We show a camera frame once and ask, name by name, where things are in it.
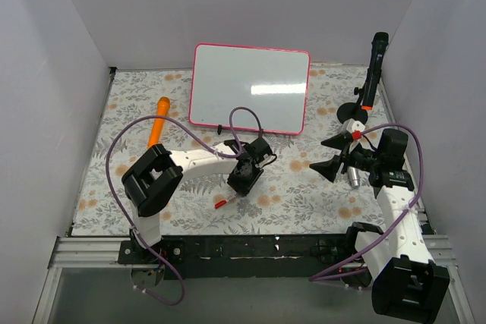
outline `floor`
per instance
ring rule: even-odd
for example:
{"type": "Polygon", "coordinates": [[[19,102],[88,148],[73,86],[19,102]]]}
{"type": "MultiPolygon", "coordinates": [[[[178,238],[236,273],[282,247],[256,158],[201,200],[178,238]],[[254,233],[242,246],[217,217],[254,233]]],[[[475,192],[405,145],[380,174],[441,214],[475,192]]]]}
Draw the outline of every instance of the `floor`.
{"type": "MultiPolygon", "coordinates": [[[[298,136],[266,134],[277,161],[266,167],[254,189],[216,210],[214,203],[233,195],[222,176],[201,178],[180,186],[160,217],[162,234],[308,234],[343,233],[353,221],[383,224],[368,176],[361,174],[361,187],[353,190],[347,175],[336,183],[325,181],[308,168],[309,163],[328,160],[335,150],[320,142],[336,134],[340,123],[336,109],[352,101],[354,87],[365,80],[366,68],[322,67],[311,69],[305,128],[298,136]]],[[[113,137],[130,121],[152,115],[161,96],[171,99],[169,116],[217,144],[229,139],[215,129],[195,127],[188,121],[191,71],[117,72],[106,104],[96,145],[80,193],[71,230],[72,236],[127,235],[128,223],[109,192],[104,163],[113,137]]],[[[377,96],[368,126],[387,122],[382,100],[377,96]]],[[[112,176],[118,194],[128,207],[121,176],[146,150],[151,122],[134,126],[118,143],[112,157],[112,176]]],[[[242,140],[254,134],[240,133],[242,140]]],[[[371,133],[377,143],[379,134],[371,133]]],[[[161,142],[167,149],[195,149],[195,143],[175,125],[166,123],[161,142]]]]}

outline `marker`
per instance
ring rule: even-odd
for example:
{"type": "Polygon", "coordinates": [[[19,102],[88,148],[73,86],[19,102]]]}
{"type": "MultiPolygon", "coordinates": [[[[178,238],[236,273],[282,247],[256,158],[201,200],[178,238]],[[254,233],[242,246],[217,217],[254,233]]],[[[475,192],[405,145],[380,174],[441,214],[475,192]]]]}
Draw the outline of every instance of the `marker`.
{"type": "MultiPolygon", "coordinates": [[[[159,102],[157,103],[157,115],[161,115],[165,117],[167,115],[167,111],[169,110],[169,108],[170,108],[170,100],[169,98],[163,96],[162,98],[159,99],[159,102]]],[[[150,133],[148,148],[150,148],[155,144],[158,144],[160,134],[162,133],[163,125],[164,125],[163,119],[155,119],[153,121],[152,133],[150,133]]]]}

